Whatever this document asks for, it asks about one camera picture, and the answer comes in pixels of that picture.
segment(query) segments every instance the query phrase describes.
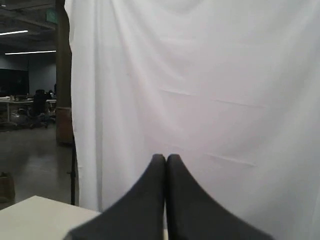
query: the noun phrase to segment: gray floor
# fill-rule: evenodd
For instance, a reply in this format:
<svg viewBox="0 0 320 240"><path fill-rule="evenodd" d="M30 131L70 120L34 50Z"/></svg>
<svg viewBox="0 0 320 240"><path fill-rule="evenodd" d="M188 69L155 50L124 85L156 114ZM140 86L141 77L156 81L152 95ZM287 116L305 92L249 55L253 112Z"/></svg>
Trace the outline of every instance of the gray floor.
<svg viewBox="0 0 320 240"><path fill-rule="evenodd" d="M52 125L0 132L0 172L13 174L16 202L37 195L69 204L71 157Z"/></svg>

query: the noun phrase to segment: white fabric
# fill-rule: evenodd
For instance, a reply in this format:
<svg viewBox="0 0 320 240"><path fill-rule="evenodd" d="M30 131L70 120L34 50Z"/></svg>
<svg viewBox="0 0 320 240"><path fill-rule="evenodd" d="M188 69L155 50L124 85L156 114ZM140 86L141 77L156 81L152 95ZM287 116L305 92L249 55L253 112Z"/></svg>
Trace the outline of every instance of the white fabric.
<svg viewBox="0 0 320 240"><path fill-rule="evenodd" d="M320 0L66 0L80 205L153 153L279 240L320 239Z"/></svg>

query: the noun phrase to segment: ceiling light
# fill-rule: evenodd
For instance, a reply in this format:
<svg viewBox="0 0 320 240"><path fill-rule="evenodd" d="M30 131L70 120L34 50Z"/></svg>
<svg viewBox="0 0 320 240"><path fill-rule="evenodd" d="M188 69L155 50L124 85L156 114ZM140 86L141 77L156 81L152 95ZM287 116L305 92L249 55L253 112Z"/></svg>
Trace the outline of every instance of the ceiling light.
<svg viewBox="0 0 320 240"><path fill-rule="evenodd" d="M44 53L55 53L56 50L52 51L25 51L25 52L11 52L5 53L5 55L20 55L20 54L44 54Z"/></svg>
<svg viewBox="0 0 320 240"><path fill-rule="evenodd" d="M2 33L0 33L0 36L2 36L2 35L10 35L10 34L22 34L22 33L27 33L27 32L28 32L28 30L2 32Z"/></svg>

